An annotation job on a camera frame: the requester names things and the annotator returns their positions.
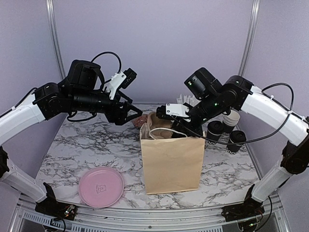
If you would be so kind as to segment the black paper coffee cup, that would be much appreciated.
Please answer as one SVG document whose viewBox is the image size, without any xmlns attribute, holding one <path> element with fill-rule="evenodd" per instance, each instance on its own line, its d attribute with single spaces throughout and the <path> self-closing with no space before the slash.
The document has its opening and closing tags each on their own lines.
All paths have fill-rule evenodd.
<svg viewBox="0 0 309 232">
<path fill-rule="evenodd" d="M 215 145 L 219 141 L 221 135 L 222 132 L 211 131 L 208 129 L 206 133 L 206 142 L 210 145 Z"/>
<path fill-rule="evenodd" d="M 242 146 L 243 146 L 242 144 L 238 145 L 238 144 L 234 144 L 234 143 L 229 143 L 226 146 L 226 151 L 227 151 L 227 153 L 234 155 L 234 154 L 236 154 L 240 151 Z"/>
</svg>

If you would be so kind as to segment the black coffee cup lid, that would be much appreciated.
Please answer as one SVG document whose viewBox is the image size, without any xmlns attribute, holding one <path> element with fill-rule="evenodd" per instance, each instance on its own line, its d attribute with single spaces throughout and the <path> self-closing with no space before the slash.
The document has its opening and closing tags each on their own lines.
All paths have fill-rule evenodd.
<svg viewBox="0 0 309 232">
<path fill-rule="evenodd" d="M 224 132 L 224 125 L 221 121 L 218 120 L 208 123 L 207 128 L 209 132 L 216 135 L 222 134 Z"/>
</svg>

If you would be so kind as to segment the brown cardboard cup carrier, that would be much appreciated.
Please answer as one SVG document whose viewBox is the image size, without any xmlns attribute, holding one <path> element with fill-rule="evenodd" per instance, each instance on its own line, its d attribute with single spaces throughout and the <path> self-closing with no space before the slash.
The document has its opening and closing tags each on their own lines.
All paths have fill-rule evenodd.
<svg viewBox="0 0 309 232">
<path fill-rule="evenodd" d="M 147 118 L 147 125 L 149 130 L 155 128 L 167 128 L 171 129 L 173 122 L 171 120 L 160 119 L 156 116 L 156 112 L 151 112 Z M 173 132 L 169 130 L 158 129 L 151 132 L 151 135 L 155 139 L 170 139 Z"/>
</svg>

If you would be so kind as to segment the brown paper bag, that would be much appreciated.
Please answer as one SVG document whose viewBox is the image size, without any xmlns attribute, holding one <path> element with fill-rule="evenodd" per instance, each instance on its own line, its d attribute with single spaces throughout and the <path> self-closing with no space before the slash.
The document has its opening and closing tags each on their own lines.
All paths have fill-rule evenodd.
<svg viewBox="0 0 309 232">
<path fill-rule="evenodd" d="M 204 159 L 205 140 L 182 134 L 178 138 L 155 139 L 147 122 L 140 129 L 143 176 L 148 195 L 197 190 Z"/>
</svg>

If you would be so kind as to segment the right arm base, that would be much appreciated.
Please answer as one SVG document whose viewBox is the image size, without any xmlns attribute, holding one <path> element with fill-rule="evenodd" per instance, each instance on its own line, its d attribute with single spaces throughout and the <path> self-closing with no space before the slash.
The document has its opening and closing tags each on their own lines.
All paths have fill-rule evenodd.
<svg viewBox="0 0 309 232">
<path fill-rule="evenodd" d="M 245 199 L 242 203 L 224 206 L 221 215 L 226 222 L 254 217 L 265 212 L 263 203 L 252 198 L 254 184 L 248 189 Z"/>
</svg>

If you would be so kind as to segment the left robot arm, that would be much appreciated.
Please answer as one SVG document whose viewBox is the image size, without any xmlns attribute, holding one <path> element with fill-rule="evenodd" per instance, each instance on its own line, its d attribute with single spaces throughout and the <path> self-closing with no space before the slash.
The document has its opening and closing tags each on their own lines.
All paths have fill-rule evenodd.
<svg viewBox="0 0 309 232">
<path fill-rule="evenodd" d="M 73 121 L 79 111 L 90 113 L 90 118 L 104 114 L 108 122 L 118 126 L 140 117 L 142 111 L 121 92 L 137 74 L 129 68 L 106 81 L 100 69 L 93 62 L 74 60 L 64 80 L 31 89 L 0 116 L 0 143 L 3 145 L 25 129 L 61 113 L 68 114 L 68 121 Z"/>
</svg>

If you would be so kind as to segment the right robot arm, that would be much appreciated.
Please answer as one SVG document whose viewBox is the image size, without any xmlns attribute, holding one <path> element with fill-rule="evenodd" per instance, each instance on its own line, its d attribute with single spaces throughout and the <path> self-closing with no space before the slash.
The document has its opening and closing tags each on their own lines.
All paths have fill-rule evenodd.
<svg viewBox="0 0 309 232">
<path fill-rule="evenodd" d="M 166 113 L 181 119 L 181 124 L 193 132 L 204 122 L 228 112 L 231 108 L 250 114 L 284 135 L 288 142 L 282 151 L 282 160 L 252 187 L 239 212 L 250 216 L 273 191 L 294 174 L 300 174 L 309 164 L 309 122 L 267 96 L 247 79 L 234 75 L 221 84 L 206 68 L 195 71 L 185 85 L 200 101 L 194 107 L 175 104 Z"/>
</svg>

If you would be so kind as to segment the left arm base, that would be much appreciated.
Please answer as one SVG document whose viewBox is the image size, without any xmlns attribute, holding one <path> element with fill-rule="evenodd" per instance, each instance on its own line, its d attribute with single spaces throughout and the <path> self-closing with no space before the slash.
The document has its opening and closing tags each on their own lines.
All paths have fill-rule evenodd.
<svg viewBox="0 0 309 232">
<path fill-rule="evenodd" d="M 46 198 L 36 203 L 35 211 L 60 219 L 73 221 L 75 219 L 77 206 L 70 203 L 59 202 L 55 197 L 52 187 L 45 182 L 43 182 L 43 185 L 46 189 Z"/>
</svg>

